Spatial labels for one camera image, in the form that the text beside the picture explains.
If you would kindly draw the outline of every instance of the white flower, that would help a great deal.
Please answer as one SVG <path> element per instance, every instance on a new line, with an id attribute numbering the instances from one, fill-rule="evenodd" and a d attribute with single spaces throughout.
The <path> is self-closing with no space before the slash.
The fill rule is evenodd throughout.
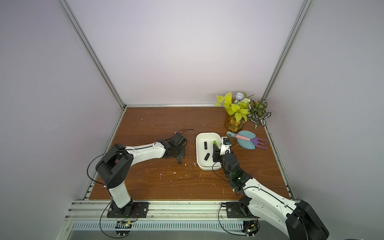
<path id="1" fill-rule="evenodd" d="M 244 99 L 244 94 L 236 93 L 236 99 L 239 100 L 239 101 L 243 100 Z"/>
<path id="2" fill-rule="evenodd" d="M 251 99 L 249 98 L 244 98 L 244 100 L 241 101 L 242 103 L 250 103 Z"/>

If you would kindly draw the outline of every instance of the plant pot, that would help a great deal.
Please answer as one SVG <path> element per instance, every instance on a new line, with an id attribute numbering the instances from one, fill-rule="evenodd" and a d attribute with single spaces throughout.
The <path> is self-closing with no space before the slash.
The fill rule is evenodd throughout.
<path id="1" fill-rule="evenodd" d="M 233 133 L 238 133 L 243 129 L 245 123 L 245 119 L 242 118 L 240 121 L 236 122 L 236 118 L 229 116 L 225 117 L 224 126 L 228 131 L 231 131 Z"/>

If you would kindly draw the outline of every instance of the pink handle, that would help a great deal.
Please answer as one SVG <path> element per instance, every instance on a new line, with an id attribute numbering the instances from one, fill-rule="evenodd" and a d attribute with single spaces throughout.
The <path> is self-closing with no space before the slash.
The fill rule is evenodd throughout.
<path id="1" fill-rule="evenodd" d="M 250 138 L 247 138 L 247 137 L 241 136 L 241 135 L 239 135 L 239 134 L 236 134 L 236 137 L 237 137 L 237 138 L 240 138 L 240 139 L 243 139 L 243 140 L 251 141 L 251 139 L 250 139 Z"/>

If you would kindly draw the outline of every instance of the wooden table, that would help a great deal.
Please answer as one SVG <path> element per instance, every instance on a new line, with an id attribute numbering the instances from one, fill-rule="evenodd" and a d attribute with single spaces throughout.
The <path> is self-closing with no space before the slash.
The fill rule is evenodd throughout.
<path id="1" fill-rule="evenodd" d="M 113 145 L 138 146 L 170 138 L 175 132 L 186 131 L 183 136 L 188 143 L 182 164 L 176 159 L 151 159 L 133 165 L 125 179 L 128 192 L 134 200 L 150 199 L 217 199 L 237 200 L 232 188 L 212 171 L 204 171 L 196 163 L 196 136 L 201 132 L 216 132 L 225 136 L 224 118 L 228 114 L 224 108 L 128 108 L 113 140 Z M 253 124 L 248 121 L 244 130 L 252 131 Z M 260 126 L 255 134 L 268 139 Z M 268 149 L 246 150 L 235 144 L 232 150 L 240 167 L 256 178 L 261 184 L 283 197 L 289 198 L 271 145 Z M 222 169 L 216 171 L 224 179 Z M 96 183 L 90 199 L 110 199 L 108 190 Z"/>

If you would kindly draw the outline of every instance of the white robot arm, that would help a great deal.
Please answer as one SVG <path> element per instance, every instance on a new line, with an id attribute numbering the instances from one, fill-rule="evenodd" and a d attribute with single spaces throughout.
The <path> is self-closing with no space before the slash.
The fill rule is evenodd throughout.
<path id="1" fill-rule="evenodd" d="M 115 144 L 111 153 L 96 164 L 96 171 L 113 199 L 111 208 L 118 209 L 119 215 L 124 217 L 133 211 L 133 201 L 125 185 L 125 177 L 132 165 L 153 158 L 177 158 L 181 164 L 186 144 L 187 139 L 178 132 L 172 138 L 142 146 L 125 147 Z"/>
<path id="2" fill-rule="evenodd" d="M 263 186 L 240 168 L 235 154 L 229 152 L 220 155 L 220 150 L 214 146 L 214 162 L 220 162 L 233 190 L 244 195 L 238 204 L 224 204 L 227 211 L 232 208 L 232 211 L 237 210 L 243 217 L 260 217 L 292 240 L 328 238 L 327 228 L 308 203 L 284 198 Z M 252 235 L 252 229 L 246 233 Z"/>

